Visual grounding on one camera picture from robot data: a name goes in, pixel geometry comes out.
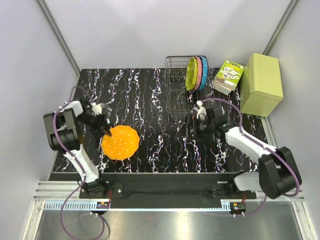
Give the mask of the orange dotted plate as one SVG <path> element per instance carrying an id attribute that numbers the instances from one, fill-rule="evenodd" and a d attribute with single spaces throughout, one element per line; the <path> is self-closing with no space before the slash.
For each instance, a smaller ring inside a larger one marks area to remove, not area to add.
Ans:
<path id="1" fill-rule="evenodd" d="M 111 128 L 110 132 L 111 136 L 105 134 L 100 144 L 104 155 L 115 161 L 132 157 L 140 145 L 137 131 L 128 125 L 118 125 Z"/>

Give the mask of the black wire dish rack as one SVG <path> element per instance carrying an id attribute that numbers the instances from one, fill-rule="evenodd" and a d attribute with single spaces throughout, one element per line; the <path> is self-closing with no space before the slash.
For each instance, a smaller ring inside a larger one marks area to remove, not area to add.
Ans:
<path id="1" fill-rule="evenodd" d="M 188 91 L 186 88 L 187 67 L 190 55 L 168 56 L 165 59 L 166 104 L 171 122 L 184 121 L 198 100 L 212 93 L 211 69 L 204 68 L 206 82 L 203 89 Z"/>

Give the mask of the pink dotted plate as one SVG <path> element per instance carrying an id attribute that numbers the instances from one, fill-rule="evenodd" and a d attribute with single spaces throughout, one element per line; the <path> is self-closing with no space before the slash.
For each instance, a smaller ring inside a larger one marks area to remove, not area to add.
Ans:
<path id="1" fill-rule="evenodd" d="M 202 60 L 199 56 L 196 56 L 197 61 L 197 78 L 196 78 L 196 84 L 195 84 L 195 90 L 198 90 L 200 88 L 201 82 L 202 82 L 202 73 L 203 73 L 203 67 L 202 67 Z"/>

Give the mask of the green dotted plate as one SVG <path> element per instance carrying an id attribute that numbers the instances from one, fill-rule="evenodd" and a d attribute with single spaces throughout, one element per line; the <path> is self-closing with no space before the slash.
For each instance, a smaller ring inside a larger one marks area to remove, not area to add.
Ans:
<path id="1" fill-rule="evenodd" d="M 188 62 L 185 74 L 185 87 L 186 90 L 193 91 L 198 77 L 198 61 L 195 56 L 192 56 Z"/>

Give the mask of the blue dotted plate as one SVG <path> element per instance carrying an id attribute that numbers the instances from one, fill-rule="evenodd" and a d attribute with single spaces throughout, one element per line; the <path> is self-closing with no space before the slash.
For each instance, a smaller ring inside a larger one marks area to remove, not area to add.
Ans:
<path id="1" fill-rule="evenodd" d="M 208 60 L 205 56 L 200 56 L 201 62 L 202 62 L 202 78 L 201 78 L 201 84 L 199 89 L 203 90 L 206 86 L 207 77 L 208 77 Z"/>

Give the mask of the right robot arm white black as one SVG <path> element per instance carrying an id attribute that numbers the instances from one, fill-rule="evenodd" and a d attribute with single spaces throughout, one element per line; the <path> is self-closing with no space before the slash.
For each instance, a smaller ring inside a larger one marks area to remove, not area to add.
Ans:
<path id="1" fill-rule="evenodd" d="M 257 165 L 257 172 L 237 174 L 227 185 L 228 195 L 239 198 L 245 191 L 262 192 L 270 199 L 300 190 L 302 178 L 292 151 L 264 143 L 246 132 L 239 124 L 229 121 L 222 107 L 199 107 L 188 114 L 176 134 L 201 141 L 211 136 L 240 150 Z"/>

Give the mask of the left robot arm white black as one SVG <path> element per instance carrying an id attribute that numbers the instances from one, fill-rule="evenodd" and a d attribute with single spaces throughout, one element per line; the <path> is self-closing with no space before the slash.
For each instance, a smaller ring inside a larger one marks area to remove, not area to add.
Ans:
<path id="1" fill-rule="evenodd" d="M 71 162 L 80 176 L 80 189 L 96 198 L 107 195 L 108 184 L 84 148 L 80 123 L 89 127 L 97 137 L 111 136 L 111 124 L 103 113 L 104 108 L 103 103 L 79 99 L 67 101 L 55 112 L 43 116 L 50 148 Z"/>

